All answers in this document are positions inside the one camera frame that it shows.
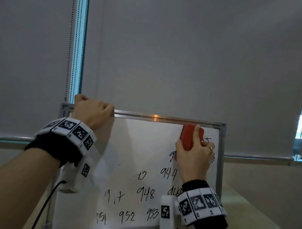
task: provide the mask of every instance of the black cable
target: black cable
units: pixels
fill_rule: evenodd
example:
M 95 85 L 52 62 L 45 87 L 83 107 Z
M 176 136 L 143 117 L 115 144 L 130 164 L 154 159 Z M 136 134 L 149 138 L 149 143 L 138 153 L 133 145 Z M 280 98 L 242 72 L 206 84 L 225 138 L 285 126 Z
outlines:
M 51 196 L 53 195 L 53 193 L 55 192 L 55 190 L 57 189 L 57 187 L 58 187 L 60 184 L 66 184 L 66 183 L 67 183 L 67 181 L 61 180 L 61 181 L 54 187 L 54 189 L 53 189 L 53 190 L 51 191 L 51 193 L 49 194 L 47 200 L 45 201 L 45 203 L 44 203 L 42 209 L 40 210 L 40 212 L 39 212 L 39 214 L 38 214 L 38 216 L 37 216 L 37 218 L 36 218 L 36 220 L 35 220 L 33 226 L 31 227 L 31 229 L 34 229 L 34 228 L 35 228 L 35 226 L 36 226 L 38 220 L 40 219 L 40 216 L 42 215 L 42 212 L 43 212 L 44 208 L 46 207 L 47 203 L 49 202 Z

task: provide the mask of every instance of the hand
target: hand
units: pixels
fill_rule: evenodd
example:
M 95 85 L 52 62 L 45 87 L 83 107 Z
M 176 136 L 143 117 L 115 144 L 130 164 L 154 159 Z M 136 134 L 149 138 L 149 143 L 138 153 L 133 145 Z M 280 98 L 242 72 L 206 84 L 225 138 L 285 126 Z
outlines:
M 200 125 L 196 125 L 193 132 L 193 148 L 186 151 L 183 148 L 182 141 L 176 142 L 177 163 L 180 170 L 180 176 L 184 183 L 190 180 L 206 180 L 206 174 L 210 167 L 210 161 L 214 157 L 214 152 L 207 146 L 215 148 L 213 142 L 200 143 L 199 138 Z
M 112 104 L 89 99 L 85 95 L 75 95 L 75 108 L 71 117 L 96 130 L 107 121 L 112 112 Z

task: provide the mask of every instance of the roller blind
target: roller blind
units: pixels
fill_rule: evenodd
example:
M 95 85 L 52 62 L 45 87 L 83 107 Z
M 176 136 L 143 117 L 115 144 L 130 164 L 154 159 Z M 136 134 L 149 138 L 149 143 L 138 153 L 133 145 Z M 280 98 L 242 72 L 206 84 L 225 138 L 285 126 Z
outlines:
M 302 1 L 91 0 L 82 92 L 116 109 L 227 123 L 226 154 L 290 157 Z
M 58 117 L 73 6 L 72 0 L 1 1 L 0 136 L 32 137 Z

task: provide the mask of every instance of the whiteboard frame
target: whiteboard frame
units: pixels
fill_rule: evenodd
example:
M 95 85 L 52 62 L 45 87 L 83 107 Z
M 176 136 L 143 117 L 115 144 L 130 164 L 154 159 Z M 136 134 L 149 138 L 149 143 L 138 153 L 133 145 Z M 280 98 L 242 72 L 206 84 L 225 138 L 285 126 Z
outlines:
M 69 117 L 73 112 L 74 104 L 70 103 L 62 103 L 60 106 L 59 111 L 59 118 L 62 117 Z M 193 119 L 185 119 L 185 118 L 176 118 L 176 117 L 167 117 L 167 116 L 160 116 L 160 115 L 150 115 L 144 113 L 137 113 L 137 112 L 130 112 L 130 111 L 121 111 L 121 110 L 114 110 L 114 114 L 111 116 L 117 118 L 130 118 L 130 119 L 137 119 L 137 120 L 144 120 L 144 121 L 152 121 L 152 122 L 163 122 L 163 123 L 172 123 L 172 124 L 199 124 L 200 127 L 208 127 L 214 128 L 219 130 L 219 147 L 218 147 L 218 156 L 217 156 L 217 174 L 216 174 L 216 193 L 221 198 L 221 190 L 222 190 L 222 174 L 223 174 L 223 157 L 224 157 L 224 143 L 225 143 L 225 135 L 227 126 L 225 123 L 220 122 L 208 122 L 208 121 L 200 121 L 200 120 L 193 120 Z M 52 188 L 54 188 L 57 176 L 53 179 Z M 54 209 L 55 209 L 55 202 L 56 202 L 56 195 L 54 195 L 48 206 L 47 211 L 47 219 L 46 224 L 44 226 L 45 229 L 51 228 L 51 223 L 53 220 Z

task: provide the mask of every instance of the red eraser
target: red eraser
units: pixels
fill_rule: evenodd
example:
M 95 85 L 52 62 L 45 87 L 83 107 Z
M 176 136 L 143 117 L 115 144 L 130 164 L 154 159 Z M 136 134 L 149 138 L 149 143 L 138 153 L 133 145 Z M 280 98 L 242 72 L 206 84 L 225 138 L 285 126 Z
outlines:
M 194 125 L 186 124 L 182 128 L 182 133 L 180 134 L 180 140 L 182 141 L 182 145 L 184 150 L 189 151 L 193 147 L 193 132 L 194 132 Z M 199 129 L 199 138 L 200 142 L 204 138 L 204 130 L 202 128 Z

